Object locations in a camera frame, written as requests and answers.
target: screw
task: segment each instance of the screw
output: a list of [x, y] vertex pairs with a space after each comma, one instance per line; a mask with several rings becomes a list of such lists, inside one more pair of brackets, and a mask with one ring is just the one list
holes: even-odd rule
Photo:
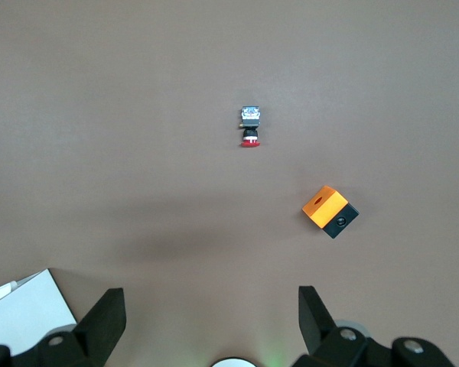
[[340, 335], [342, 336], [342, 338], [347, 339], [347, 340], [357, 339], [357, 335], [355, 335], [355, 333], [350, 329], [342, 329], [340, 331]]
[[417, 343], [416, 341], [414, 341], [414, 340], [408, 339], [403, 343], [403, 345], [410, 352], [414, 352], [416, 354], [423, 353], [422, 346], [419, 343]]
[[343, 226], [345, 226], [345, 223], [347, 223], [347, 220], [345, 218], [343, 218], [342, 216], [339, 216], [337, 218], [337, 226], [343, 227]]
[[63, 342], [62, 336], [55, 336], [54, 338], [49, 339], [49, 342], [47, 342], [47, 344], [49, 346], [57, 346], [58, 344], [61, 344], [62, 342]]

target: orange and black cube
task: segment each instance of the orange and black cube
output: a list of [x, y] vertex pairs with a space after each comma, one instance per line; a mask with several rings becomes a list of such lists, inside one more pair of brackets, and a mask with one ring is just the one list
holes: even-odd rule
[[303, 212], [332, 239], [338, 236], [359, 212], [338, 191], [323, 186], [305, 205]]

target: white box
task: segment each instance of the white box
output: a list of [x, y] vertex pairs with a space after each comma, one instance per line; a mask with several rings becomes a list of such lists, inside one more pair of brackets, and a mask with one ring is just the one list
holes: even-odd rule
[[0, 287], [0, 345], [12, 356], [32, 348], [51, 330], [77, 322], [48, 269]]

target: white circular object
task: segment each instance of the white circular object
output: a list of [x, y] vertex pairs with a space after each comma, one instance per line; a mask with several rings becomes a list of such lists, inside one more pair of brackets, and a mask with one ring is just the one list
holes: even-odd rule
[[211, 367], [256, 367], [253, 363], [241, 358], [226, 358], [214, 363]]
[[361, 323], [356, 323], [355, 321], [349, 321], [349, 320], [334, 320], [334, 321], [335, 321], [335, 325], [337, 325], [338, 327], [351, 327], [361, 332], [366, 338], [371, 337], [369, 330]]

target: orange block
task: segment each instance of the orange block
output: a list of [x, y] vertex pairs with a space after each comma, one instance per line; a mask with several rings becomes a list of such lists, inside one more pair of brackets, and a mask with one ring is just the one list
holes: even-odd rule
[[348, 203], [338, 191], [323, 186], [313, 199], [303, 206], [303, 211], [323, 229]]

